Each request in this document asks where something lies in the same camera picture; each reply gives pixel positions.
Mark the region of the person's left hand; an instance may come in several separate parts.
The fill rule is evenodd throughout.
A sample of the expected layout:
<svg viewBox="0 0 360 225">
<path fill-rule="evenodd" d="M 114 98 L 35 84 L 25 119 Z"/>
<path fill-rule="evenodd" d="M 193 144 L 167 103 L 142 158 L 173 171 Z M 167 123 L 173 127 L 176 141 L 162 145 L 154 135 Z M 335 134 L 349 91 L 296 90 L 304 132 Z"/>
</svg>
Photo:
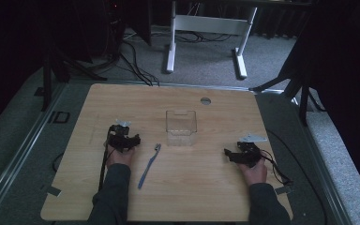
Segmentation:
<svg viewBox="0 0 360 225">
<path fill-rule="evenodd" d="M 135 149 L 131 148 L 125 152 L 120 152 L 115 148 L 108 146 L 108 156 L 106 157 L 106 167 L 110 168 L 113 164 L 123 164 L 131 166 L 132 158 L 135 153 Z"/>
</svg>

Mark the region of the clear plastic container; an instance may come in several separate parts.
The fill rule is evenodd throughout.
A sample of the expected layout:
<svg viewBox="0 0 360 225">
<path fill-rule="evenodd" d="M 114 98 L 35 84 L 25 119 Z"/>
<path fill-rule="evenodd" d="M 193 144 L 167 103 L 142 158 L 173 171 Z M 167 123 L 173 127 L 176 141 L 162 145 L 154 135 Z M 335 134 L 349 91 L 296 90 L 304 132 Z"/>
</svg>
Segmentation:
<svg viewBox="0 0 360 225">
<path fill-rule="evenodd" d="M 166 133 L 169 146 L 191 146 L 197 134 L 195 111 L 166 111 Z"/>
</svg>

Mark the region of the white desk frame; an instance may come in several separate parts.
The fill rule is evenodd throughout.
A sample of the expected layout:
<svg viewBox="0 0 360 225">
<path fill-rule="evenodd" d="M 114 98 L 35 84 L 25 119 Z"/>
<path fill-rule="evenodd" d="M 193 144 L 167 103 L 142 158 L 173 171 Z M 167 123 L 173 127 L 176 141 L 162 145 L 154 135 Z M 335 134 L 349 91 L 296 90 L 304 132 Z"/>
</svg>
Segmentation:
<svg viewBox="0 0 360 225">
<path fill-rule="evenodd" d="M 240 36 L 242 39 L 239 47 L 234 49 L 234 60 L 238 68 L 239 77 L 241 79 L 245 79 L 248 74 L 243 53 L 248 42 L 248 37 L 254 22 L 255 15 L 257 13 L 257 9 L 257 7 L 252 7 L 248 17 L 245 20 L 191 16 L 178 14 L 176 12 L 176 2 L 172 1 L 171 42 L 169 45 L 166 71 L 169 73 L 174 71 L 176 52 L 175 35 L 177 31 L 236 35 Z"/>
</svg>

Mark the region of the metal floor rail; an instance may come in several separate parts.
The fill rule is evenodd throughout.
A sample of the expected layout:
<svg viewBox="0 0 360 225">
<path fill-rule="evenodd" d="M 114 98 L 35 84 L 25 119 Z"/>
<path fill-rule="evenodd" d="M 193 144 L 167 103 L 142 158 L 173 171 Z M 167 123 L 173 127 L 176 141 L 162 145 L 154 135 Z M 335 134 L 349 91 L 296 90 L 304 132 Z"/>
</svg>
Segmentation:
<svg viewBox="0 0 360 225">
<path fill-rule="evenodd" d="M 330 173 L 330 167 L 327 165 L 328 161 L 325 159 L 323 150 L 312 132 L 312 126 L 304 120 L 305 116 L 303 114 L 299 114 L 303 109 L 299 96 L 290 97 L 290 102 L 297 108 L 296 115 L 306 139 L 307 152 L 323 193 L 323 204 L 328 205 L 337 225 L 352 225 L 346 206 L 341 199 L 340 191 Z"/>
<path fill-rule="evenodd" d="M 38 117 L 31 126 L 29 132 L 22 140 L 22 143 L 16 148 L 15 154 L 12 157 L 11 161 L 7 164 L 6 168 L 0 175 L 0 203 L 4 200 L 6 194 L 8 193 L 13 181 L 16 179 L 16 176 L 20 169 L 22 168 L 24 162 L 27 160 L 28 155 L 30 154 L 35 142 L 37 141 L 41 131 L 44 129 L 48 120 L 53 115 L 53 110 L 59 101 L 62 93 L 64 92 L 66 85 L 64 83 L 59 83 L 56 89 L 52 93 L 52 100 L 48 106 L 38 114 Z"/>
</svg>

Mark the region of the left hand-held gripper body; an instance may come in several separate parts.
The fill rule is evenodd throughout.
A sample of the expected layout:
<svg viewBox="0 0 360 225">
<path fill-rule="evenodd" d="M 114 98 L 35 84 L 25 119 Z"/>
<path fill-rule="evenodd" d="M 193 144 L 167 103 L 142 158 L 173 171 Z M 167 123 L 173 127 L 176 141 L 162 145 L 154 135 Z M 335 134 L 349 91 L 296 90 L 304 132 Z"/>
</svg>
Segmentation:
<svg viewBox="0 0 360 225">
<path fill-rule="evenodd" d="M 109 128 L 107 144 L 120 152 L 127 151 L 128 145 L 130 143 L 136 142 L 128 136 L 130 125 L 131 123 L 129 121 L 121 121 L 116 119 L 115 124 Z"/>
</svg>

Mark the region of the grey tape piece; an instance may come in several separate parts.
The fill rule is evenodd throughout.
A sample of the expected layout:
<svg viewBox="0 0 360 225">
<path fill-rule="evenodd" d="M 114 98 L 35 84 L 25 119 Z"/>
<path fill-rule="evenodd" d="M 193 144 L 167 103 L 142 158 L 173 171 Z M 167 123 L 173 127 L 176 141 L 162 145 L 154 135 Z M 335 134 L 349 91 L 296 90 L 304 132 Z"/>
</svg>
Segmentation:
<svg viewBox="0 0 360 225">
<path fill-rule="evenodd" d="M 289 194 L 292 191 L 293 191 L 293 188 L 291 186 L 278 187 L 275 189 L 275 192 L 277 195 Z"/>
<path fill-rule="evenodd" d="M 47 192 L 55 197 L 59 197 L 62 190 L 57 187 L 49 186 L 49 187 L 47 187 Z"/>
</svg>

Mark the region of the person's right hand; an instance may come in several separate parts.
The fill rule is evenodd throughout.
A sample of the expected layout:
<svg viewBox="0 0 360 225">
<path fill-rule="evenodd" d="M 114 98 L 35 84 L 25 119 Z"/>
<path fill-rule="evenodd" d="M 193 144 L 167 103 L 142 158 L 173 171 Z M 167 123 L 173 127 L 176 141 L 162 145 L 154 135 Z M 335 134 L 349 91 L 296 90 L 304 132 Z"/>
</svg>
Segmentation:
<svg viewBox="0 0 360 225">
<path fill-rule="evenodd" d="M 266 182 L 267 168 L 264 165 L 264 162 L 265 160 L 261 159 L 252 168 L 249 168 L 247 165 L 244 164 L 238 164 L 238 168 L 243 174 L 248 186 Z"/>
</svg>

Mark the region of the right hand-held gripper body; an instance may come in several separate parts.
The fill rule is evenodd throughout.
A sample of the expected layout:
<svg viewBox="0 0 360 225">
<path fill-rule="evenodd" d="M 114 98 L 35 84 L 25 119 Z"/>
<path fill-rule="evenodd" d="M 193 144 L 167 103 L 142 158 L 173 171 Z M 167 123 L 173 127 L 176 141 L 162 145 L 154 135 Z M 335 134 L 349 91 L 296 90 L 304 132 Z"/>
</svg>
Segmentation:
<svg viewBox="0 0 360 225">
<path fill-rule="evenodd" d="M 264 137 L 248 134 L 241 137 L 237 142 L 237 147 L 241 150 L 241 164 L 252 168 L 262 158 L 261 149 L 256 145 L 264 141 Z"/>
</svg>

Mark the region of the blue toothbrush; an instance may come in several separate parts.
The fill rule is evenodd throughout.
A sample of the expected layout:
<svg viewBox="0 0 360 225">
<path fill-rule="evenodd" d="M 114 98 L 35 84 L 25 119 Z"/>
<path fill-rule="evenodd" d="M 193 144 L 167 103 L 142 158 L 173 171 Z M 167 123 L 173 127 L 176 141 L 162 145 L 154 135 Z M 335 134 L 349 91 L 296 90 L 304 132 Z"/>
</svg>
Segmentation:
<svg viewBox="0 0 360 225">
<path fill-rule="evenodd" d="M 158 153 L 159 153 L 159 151 L 161 149 L 161 143 L 157 143 L 154 149 L 155 149 L 155 154 L 149 159 L 149 161 L 148 161 L 148 163 L 146 165 L 146 168 L 145 168 L 145 170 L 144 170 L 144 172 L 142 174 L 142 177 L 141 177 L 141 179 L 139 181 L 138 189 L 141 189 L 143 187 L 145 178 L 146 178 L 152 164 L 154 163 L 154 161 L 155 161 L 156 157 L 158 156 Z"/>
</svg>

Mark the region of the black rectangular bracket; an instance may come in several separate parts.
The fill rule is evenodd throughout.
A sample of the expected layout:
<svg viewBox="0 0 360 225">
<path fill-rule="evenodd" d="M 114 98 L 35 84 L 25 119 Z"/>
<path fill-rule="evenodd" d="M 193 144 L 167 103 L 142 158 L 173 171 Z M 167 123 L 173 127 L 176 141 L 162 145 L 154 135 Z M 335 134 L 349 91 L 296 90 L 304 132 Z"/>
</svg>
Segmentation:
<svg viewBox="0 0 360 225">
<path fill-rule="evenodd" d="M 52 112 L 48 122 L 53 124 L 65 124 L 70 118 L 69 112 Z"/>
</svg>

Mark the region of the black tripod stand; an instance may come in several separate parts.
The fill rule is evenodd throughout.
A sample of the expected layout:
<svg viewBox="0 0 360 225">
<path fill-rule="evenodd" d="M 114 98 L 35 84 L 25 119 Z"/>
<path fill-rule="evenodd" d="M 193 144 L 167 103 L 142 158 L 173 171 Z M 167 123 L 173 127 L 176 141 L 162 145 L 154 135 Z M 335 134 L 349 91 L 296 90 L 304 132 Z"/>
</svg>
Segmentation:
<svg viewBox="0 0 360 225">
<path fill-rule="evenodd" d="M 249 91 L 261 93 L 275 84 L 289 80 L 289 83 L 284 89 L 283 95 L 285 98 L 294 98 L 298 92 L 301 92 L 298 117 L 302 125 L 306 127 L 308 125 L 308 98 L 310 96 L 309 89 L 313 66 L 314 63 L 312 61 L 301 63 L 298 66 L 291 66 L 289 63 L 285 63 L 275 79 L 255 87 L 251 87 L 249 88 Z"/>
<path fill-rule="evenodd" d="M 43 112 L 48 109 L 52 102 L 52 74 L 55 75 L 59 82 L 67 83 L 69 81 L 70 76 L 66 65 L 72 66 L 92 80 L 106 81 L 106 78 L 98 76 L 85 66 L 71 59 L 56 46 L 52 46 L 48 49 L 43 59 L 43 106 L 41 109 Z"/>
</svg>

